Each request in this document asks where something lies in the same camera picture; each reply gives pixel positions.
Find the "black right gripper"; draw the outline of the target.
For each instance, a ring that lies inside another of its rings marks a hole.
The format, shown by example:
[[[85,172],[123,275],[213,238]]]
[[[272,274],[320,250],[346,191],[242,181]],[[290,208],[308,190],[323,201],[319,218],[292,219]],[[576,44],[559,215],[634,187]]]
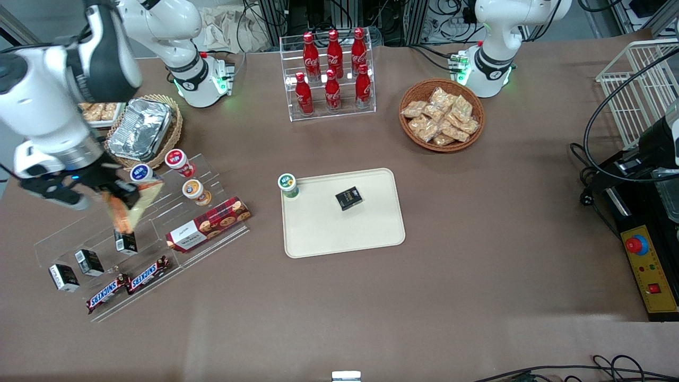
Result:
[[[126,183],[119,176],[117,172],[121,169],[121,164],[113,159],[97,159],[89,166],[70,171],[64,170],[64,174],[97,193],[107,192],[114,195],[128,209],[131,209],[138,203],[140,193],[136,184]]]

